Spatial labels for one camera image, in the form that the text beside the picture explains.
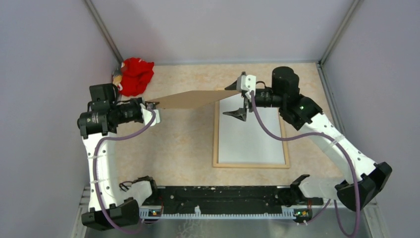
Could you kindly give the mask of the brown frame backing board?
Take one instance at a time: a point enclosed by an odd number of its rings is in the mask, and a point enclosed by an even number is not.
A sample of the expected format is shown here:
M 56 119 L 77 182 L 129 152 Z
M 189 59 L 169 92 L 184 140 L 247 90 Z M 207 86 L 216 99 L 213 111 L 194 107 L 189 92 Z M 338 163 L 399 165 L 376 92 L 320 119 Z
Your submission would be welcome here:
M 156 107 L 161 109 L 195 109 L 239 93 L 238 91 L 230 90 L 191 90 L 149 99 L 147 102 L 156 103 Z

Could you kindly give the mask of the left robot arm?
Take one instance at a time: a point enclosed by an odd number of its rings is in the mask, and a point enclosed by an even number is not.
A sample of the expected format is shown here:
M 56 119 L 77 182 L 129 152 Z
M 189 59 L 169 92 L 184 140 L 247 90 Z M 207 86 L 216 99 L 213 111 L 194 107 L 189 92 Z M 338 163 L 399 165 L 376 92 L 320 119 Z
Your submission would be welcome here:
M 89 164 L 91 193 L 82 224 L 98 231 L 116 229 L 135 234 L 139 230 L 128 230 L 127 226 L 140 224 L 141 204 L 155 204 L 159 192 L 150 177 L 135 182 L 127 191 L 120 188 L 115 144 L 160 123 L 160 113 L 156 103 L 141 97 L 120 100 L 118 88 L 112 83 L 90 86 L 89 91 L 88 109 L 77 120 Z

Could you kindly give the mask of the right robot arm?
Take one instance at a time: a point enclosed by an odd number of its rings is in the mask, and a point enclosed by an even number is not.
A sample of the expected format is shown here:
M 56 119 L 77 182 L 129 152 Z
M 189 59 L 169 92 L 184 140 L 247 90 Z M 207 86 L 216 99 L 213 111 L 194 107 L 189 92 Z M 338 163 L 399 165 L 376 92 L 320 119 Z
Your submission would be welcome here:
M 310 198 L 326 198 L 359 212 L 383 190 L 392 168 L 357 149 L 313 99 L 301 94 L 299 81 L 292 68 L 279 66 L 272 71 L 271 86 L 258 88 L 256 77 L 242 72 L 226 90 L 239 92 L 244 104 L 228 115 L 245 121 L 247 113 L 256 113 L 257 108 L 277 108 L 281 118 L 296 129 L 297 137 L 308 137 L 342 173 L 341 178 L 300 176 L 292 183 L 292 201 L 304 204 Z

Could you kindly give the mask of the red crumpled cloth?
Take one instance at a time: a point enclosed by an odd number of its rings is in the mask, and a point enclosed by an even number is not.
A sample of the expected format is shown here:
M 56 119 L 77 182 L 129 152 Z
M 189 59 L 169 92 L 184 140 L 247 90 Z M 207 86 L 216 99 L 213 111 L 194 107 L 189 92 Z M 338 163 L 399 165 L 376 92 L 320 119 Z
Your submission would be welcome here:
M 126 97 L 143 94 L 154 75 L 154 62 L 141 58 L 125 59 L 112 73 L 112 83 Z

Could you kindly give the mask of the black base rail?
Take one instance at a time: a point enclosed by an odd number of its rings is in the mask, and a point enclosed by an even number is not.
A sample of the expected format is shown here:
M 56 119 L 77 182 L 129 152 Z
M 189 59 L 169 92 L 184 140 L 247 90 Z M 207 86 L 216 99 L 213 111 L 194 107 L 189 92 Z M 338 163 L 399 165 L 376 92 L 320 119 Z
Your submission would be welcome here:
M 304 198 L 288 186 L 159 186 L 141 208 L 162 208 L 165 215 L 274 215 L 295 205 L 322 204 L 321 198 Z

